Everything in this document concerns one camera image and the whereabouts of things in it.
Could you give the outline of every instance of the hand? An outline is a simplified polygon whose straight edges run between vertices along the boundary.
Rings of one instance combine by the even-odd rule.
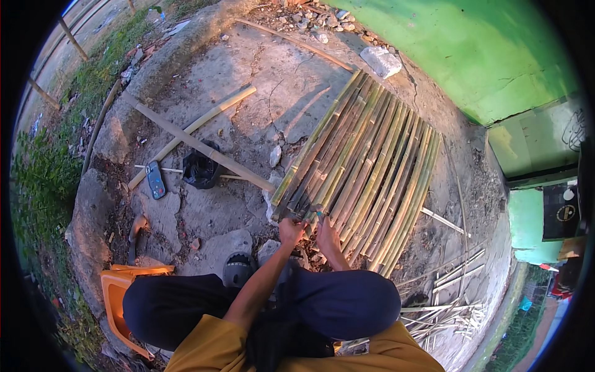
[[[326,215],[321,215],[318,219],[318,234],[316,244],[320,252],[327,257],[333,252],[341,251],[341,241],[337,229],[333,227],[331,219]]]
[[[282,245],[291,246],[292,249],[298,244],[306,228],[306,221],[298,222],[291,218],[284,218],[279,224],[279,238]]]

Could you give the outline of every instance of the mustard yellow shirt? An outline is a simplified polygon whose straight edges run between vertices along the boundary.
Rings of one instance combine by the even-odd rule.
[[[234,323],[203,315],[171,357],[166,372],[250,371],[245,367],[246,331]],[[444,372],[411,337],[403,323],[370,338],[369,354],[331,358],[285,358],[283,372]]]

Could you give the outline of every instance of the foot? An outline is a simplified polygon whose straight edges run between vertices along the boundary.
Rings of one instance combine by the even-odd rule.
[[[227,288],[242,288],[256,269],[256,261],[249,253],[232,253],[223,267],[223,285]]]

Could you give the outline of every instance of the leg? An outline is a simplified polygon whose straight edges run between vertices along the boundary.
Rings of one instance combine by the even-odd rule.
[[[299,321],[337,340],[370,337],[390,327],[401,309],[394,284],[365,270],[297,270],[287,283]]]
[[[140,341],[174,351],[203,314],[223,317],[237,292],[215,274],[140,277],[124,294],[124,321]]]

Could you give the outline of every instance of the black plastic bag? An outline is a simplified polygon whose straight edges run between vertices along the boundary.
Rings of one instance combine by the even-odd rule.
[[[202,143],[219,151],[219,146],[209,140],[202,140]],[[223,167],[195,149],[192,149],[182,160],[184,173],[183,179],[186,183],[199,190],[210,189],[223,173]]]

